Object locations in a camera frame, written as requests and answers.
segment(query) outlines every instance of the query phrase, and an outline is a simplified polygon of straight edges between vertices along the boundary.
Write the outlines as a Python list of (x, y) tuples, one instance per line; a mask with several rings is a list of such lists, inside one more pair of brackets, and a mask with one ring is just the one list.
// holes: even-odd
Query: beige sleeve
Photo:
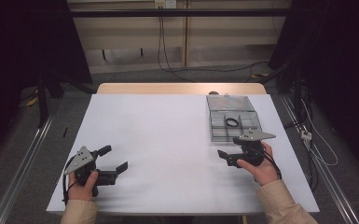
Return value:
[(98, 205), (94, 202), (69, 200), (63, 213), (61, 223), (89, 224), (95, 223)]
[(268, 223), (317, 223), (304, 208), (295, 203), (282, 180), (273, 181), (257, 190)]

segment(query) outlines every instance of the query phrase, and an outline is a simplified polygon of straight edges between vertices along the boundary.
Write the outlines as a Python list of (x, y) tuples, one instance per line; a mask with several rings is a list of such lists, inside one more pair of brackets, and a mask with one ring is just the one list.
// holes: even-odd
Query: person's left hand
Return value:
[(98, 172), (93, 171), (89, 179), (87, 179), (86, 185), (81, 186), (76, 183), (75, 172), (69, 174), (69, 184), (68, 186), (72, 186), (68, 190), (69, 200), (82, 200), (82, 201), (91, 201), (92, 199), (92, 188), (94, 187), (95, 182), (98, 178)]

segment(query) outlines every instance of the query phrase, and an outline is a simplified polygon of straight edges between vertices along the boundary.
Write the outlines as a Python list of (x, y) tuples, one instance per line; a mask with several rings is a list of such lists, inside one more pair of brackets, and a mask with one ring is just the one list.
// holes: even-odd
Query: white table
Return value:
[[(307, 180), (267, 94), (249, 94), (266, 140), (295, 201), (319, 212)], [(217, 150), (241, 152), (232, 143), (213, 143), (206, 96), (201, 94), (96, 94), (77, 134), (70, 157), (82, 147), (106, 145), (101, 170), (124, 161), (129, 169), (115, 186), (98, 187), (99, 212), (121, 216), (210, 216), (261, 213), (252, 175), (228, 167)], [(62, 213), (62, 182), (47, 211)]]

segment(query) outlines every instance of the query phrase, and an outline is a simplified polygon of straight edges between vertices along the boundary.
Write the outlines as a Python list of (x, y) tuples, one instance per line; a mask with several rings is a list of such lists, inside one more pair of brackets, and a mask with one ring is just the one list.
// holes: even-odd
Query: gray carpet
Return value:
[[(228, 70), (244, 66), (215, 66), (207, 69)], [(252, 73), (266, 73), (269, 69), (265, 65), (255, 66)], [(205, 70), (192, 70), (187, 72), (176, 72), (178, 76), (195, 82), (244, 82), (250, 79), (250, 69), (233, 72), (213, 72)], [(183, 79), (160, 70), (102, 74), (94, 75), (94, 84), (89, 85), (97, 88), (104, 82), (184, 82)], [(64, 84), (65, 95), (62, 99), (48, 99), (48, 103), (60, 102), (58, 112), (52, 121), (46, 139), (42, 144), (35, 162), (14, 203), (6, 223), (58, 223), (60, 217), (46, 212), (49, 199), (55, 189), (55, 182), (60, 178), (63, 164), (69, 156), (69, 151), (75, 141), (77, 131), (90, 101), (90, 96), (78, 91), (70, 85)], [(283, 124), (289, 123), (290, 117), (283, 106), (281, 95), (279, 95), (271, 81), (266, 85), (267, 92), (271, 95), (273, 103), (280, 115)], [(330, 167), (349, 201), (352, 203), (355, 214), (359, 217), (359, 162), (352, 156), (344, 139), (336, 136), (331, 125), (320, 111), (317, 102), (312, 103), (313, 120), (318, 131), (324, 139), (335, 149), (338, 154), (338, 165)], [(31, 145), (38, 125), (37, 104), (19, 109), (6, 140), (0, 146), (0, 199), (7, 189), (11, 178), (21, 164), (21, 160)], [(295, 128), (288, 128), (286, 132), (295, 149), (300, 164), (305, 174), (309, 173), (308, 155), (303, 147)], [(315, 138), (315, 144), (320, 148), (324, 158), (332, 161), (331, 152), (324, 142)], [(312, 214), (319, 223), (345, 223), (336, 203), (326, 188), (324, 181), (319, 178), (319, 184), (313, 192), (320, 206), (321, 212)], [(121, 217), (98, 216), (97, 223), (121, 223)], [(249, 216), (248, 223), (266, 223), (262, 214)]]

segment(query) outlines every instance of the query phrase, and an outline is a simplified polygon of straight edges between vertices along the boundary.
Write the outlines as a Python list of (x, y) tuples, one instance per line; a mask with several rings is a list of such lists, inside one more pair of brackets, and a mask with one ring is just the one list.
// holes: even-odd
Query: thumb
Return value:
[(98, 178), (98, 172), (97, 171), (93, 171), (89, 178), (87, 179), (86, 185), (84, 186), (85, 189), (87, 190), (92, 190), (92, 188), (95, 185), (95, 182), (97, 182), (97, 178)]
[(255, 168), (254, 165), (252, 165), (251, 163), (244, 161), (244, 160), (237, 160), (237, 163), (240, 165), (240, 167), (249, 171), (249, 173), (251, 173), (252, 175), (255, 175), (255, 170), (257, 168)]

